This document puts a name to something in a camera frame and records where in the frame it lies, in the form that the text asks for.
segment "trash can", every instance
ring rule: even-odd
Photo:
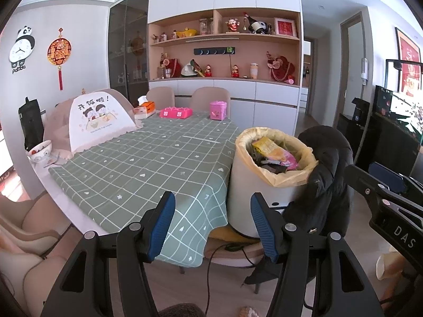
[[[250,155],[252,143],[264,136],[295,157],[297,170],[274,174],[254,163]],[[308,176],[317,163],[311,148],[282,131],[249,128],[242,132],[235,141],[235,157],[227,201],[229,224],[243,236],[259,238],[250,211],[251,196],[260,192],[271,207],[287,206],[304,191]]]

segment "door frame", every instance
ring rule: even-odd
[[[310,76],[310,85],[308,87],[307,103],[305,105],[305,114],[311,116],[311,107],[314,100],[314,83],[316,81],[316,73],[314,69],[316,68],[316,58],[317,58],[317,41],[314,38],[304,37],[304,40],[311,43],[310,52],[311,52],[311,76]]]
[[[335,118],[333,119],[333,127],[336,127],[339,114],[342,113],[345,104],[346,86],[348,83],[348,68],[350,60],[350,44],[348,39],[348,28],[361,22],[363,32],[363,56],[366,58],[366,38],[364,32],[363,15],[361,11],[353,15],[349,19],[341,23],[341,80],[339,82],[338,104],[336,106]],[[365,85],[361,85],[361,96],[363,98]]]

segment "dark glass cabinet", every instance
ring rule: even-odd
[[[124,0],[110,9],[110,87],[133,106],[149,90],[147,68],[147,13],[149,0]]]

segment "yellow bowl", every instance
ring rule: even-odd
[[[183,32],[176,32],[176,35],[178,36],[178,38],[183,38],[183,37],[192,37],[195,36],[197,34],[196,30],[193,29],[189,29],[187,31],[183,31]]]

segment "picture frame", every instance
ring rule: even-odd
[[[421,62],[420,48],[404,32],[395,27],[398,59]],[[421,68],[418,65],[403,64],[402,70],[398,71],[397,92],[414,97],[418,90],[422,89]]]
[[[279,36],[298,37],[295,20],[291,19],[274,18],[274,32]]]

